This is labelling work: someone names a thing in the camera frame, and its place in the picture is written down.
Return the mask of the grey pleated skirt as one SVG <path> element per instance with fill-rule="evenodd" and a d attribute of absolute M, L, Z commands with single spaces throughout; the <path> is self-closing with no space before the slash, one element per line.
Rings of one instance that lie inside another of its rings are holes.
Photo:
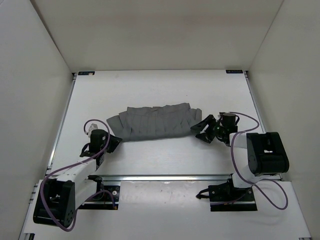
<path fill-rule="evenodd" d="M 202 110 L 189 103 L 153 107 L 128 107 L 106 120 L 116 137 L 124 142 L 182 138 L 202 120 Z"/>

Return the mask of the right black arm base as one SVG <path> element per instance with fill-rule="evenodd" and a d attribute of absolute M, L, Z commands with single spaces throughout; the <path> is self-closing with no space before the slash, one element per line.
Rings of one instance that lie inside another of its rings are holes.
<path fill-rule="evenodd" d="M 211 212 L 255 212 L 258 210 L 252 187 L 238 188 L 232 178 L 201 190 L 197 199 L 209 199 Z"/>

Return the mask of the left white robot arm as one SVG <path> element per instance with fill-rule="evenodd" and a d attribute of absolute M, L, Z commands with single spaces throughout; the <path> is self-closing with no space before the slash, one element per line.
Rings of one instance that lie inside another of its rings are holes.
<path fill-rule="evenodd" d="M 103 129 L 94 129 L 80 153 L 87 162 L 63 169 L 43 180 L 33 212 L 36 224 L 55 226 L 69 232 L 75 225 L 77 210 L 85 202 L 110 202 L 111 209 L 118 208 L 112 190 L 104 186 L 103 178 L 96 171 L 105 160 L 105 154 L 115 151 L 122 138 Z"/>

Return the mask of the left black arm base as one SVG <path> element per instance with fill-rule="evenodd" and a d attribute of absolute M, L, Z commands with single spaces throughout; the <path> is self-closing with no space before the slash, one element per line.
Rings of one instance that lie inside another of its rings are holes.
<path fill-rule="evenodd" d="M 96 183 L 96 194 L 78 207 L 80 210 L 111 210 L 119 209 L 121 183 L 107 180 L 98 175 L 90 175 L 89 180 Z"/>

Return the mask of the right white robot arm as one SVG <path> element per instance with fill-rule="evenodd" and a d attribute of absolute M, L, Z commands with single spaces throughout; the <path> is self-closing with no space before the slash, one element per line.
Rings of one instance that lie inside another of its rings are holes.
<path fill-rule="evenodd" d="M 247 130 L 238 130 L 240 117 L 253 120 L 256 126 Z M 242 189 L 270 179 L 289 170 L 290 164 L 284 145 L 278 132 L 258 133 L 259 121 L 240 112 L 220 112 L 216 119 L 212 114 L 190 129 L 195 137 L 210 144 L 214 139 L 230 147 L 230 155 L 235 173 L 232 183 L 224 187 L 224 195 L 229 200 L 236 200 L 242 195 Z M 235 160 L 235 148 L 245 149 L 247 164 L 239 169 Z"/>

